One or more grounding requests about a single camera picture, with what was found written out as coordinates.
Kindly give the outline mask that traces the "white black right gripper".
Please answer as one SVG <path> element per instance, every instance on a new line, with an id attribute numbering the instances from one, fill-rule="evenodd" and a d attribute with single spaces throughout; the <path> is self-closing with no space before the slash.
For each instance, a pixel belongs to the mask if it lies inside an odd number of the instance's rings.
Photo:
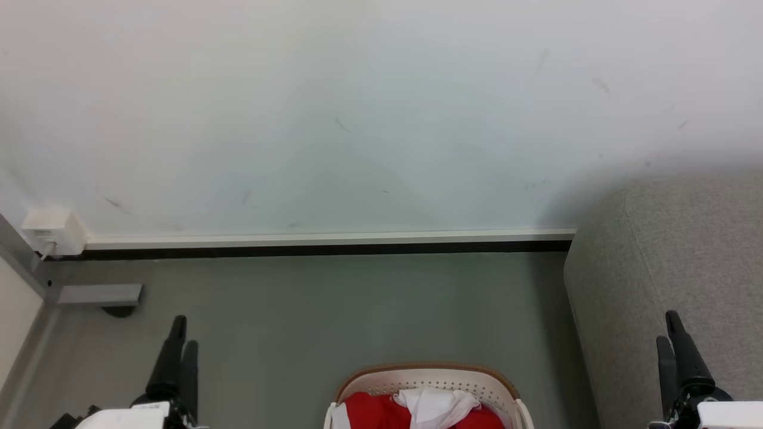
<path id="1" fill-rule="evenodd" d="M 665 314 L 668 338 L 657 336 L 664 419 L 649 428 L 761 428 L 762 402 L 735 401 L 716 382 L 676 310 Z"/>

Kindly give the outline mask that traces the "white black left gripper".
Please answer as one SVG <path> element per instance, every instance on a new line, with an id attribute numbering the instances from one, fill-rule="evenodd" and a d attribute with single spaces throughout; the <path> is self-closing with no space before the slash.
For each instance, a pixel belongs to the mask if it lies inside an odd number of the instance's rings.
<path id="1" fill-rule="evenodd" d="M 198 422 L 198 342 L 186 341 L 187 318 L 174 318 L 164 339 L 145 394 L 128 408 L 64 413 L 52 428 L 208 428 Z"/>

